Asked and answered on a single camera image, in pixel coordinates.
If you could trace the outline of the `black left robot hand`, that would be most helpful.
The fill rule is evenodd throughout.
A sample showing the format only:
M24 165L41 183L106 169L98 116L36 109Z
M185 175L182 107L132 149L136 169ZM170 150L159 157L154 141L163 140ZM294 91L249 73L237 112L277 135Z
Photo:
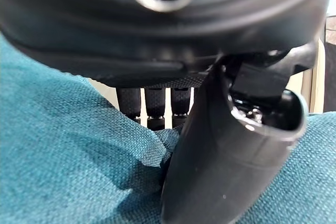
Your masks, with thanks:
M304 134L286 88L311 69L329 0L1 0L1 31L63 72L124 92L195 88L164 182L164 223L234 223Z

